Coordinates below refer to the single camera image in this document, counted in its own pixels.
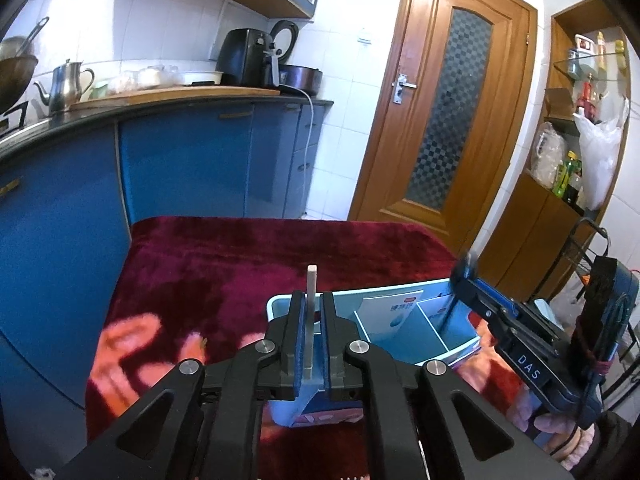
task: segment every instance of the white power cord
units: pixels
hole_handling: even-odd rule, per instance
[[[314,102],[311,100],[311,96],[306,93],[304,90],[301,90],[300,88],[295,88],[294,86],[289,86],[289,85],[283,85],[282,83],[280,83],[280,86],[286,86],[287,88],[291,88],[293,90],[296,90],[298,92],[300,92],[302,95],[304,95],[306,97],[306,99],[309,101],[309,107],[311,108],[311,120],[309,122],[309,133],[306,136],[306,144],[305,144],[305,160],[304,163],[302,164],[303,167],[303,183],[302,183],[302,199],[300,200],[300,205],[302,206],[302,214],[304,214],[306,212],[306,201],[305,201],[305,196],[306,196],[306,155],[307,152],[309,150],[309,142],[311,141],[311,131],[313,130],[314,127]]]

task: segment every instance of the wooden stick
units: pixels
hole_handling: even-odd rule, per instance
[[[305,352],[303,354],[303,377],[311,379],[314,364],[314,317],[316,315],[316,286],[318,285],[318,266],[306,268],[306,318]]]

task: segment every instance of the person's hand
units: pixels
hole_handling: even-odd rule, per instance
[[[533,404],[529,389],[523,384],[511,407],[507,410],[507,419],[521,431],[527,431],[529,420],[533,415]],[[574,430],[575,420],[557,413],[545,413],[537,416],[533,425],[544,433],[552,433],[551,439],[544,445],[544,451],[551,453],[557,446],[562,444]],[[561,462],[564,468],[571,469],[580,462],[580,459],[587,453],[593,443],[594,428],[591,426],[587,431],[580,428],[575,432],[574,437],[556,452],[553,457]]]

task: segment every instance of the air fryer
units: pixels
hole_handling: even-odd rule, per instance
[[[220,49],[217,70],[223,73],[222,84],[229,86],[263,86],[263,71],[270,62],[271,36],[256,28],[230,30]]]

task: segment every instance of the teapot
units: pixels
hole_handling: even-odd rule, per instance
[[[67,59],[64,65],[57,67],[53,71],[51,92],[49,94],[45,92],[39,81],[33,82],[38,88],[42,102],[49,107],[49,115],[68,111],[71,105],[79,102],[82,94],[91,88],[95,80],[95,73],[90,68],[85,68],[81,71],[81,65],[81,61],[70,62]],[[91,82],[84,90],[80,84],[80,74],[82,72],[91,74]]]

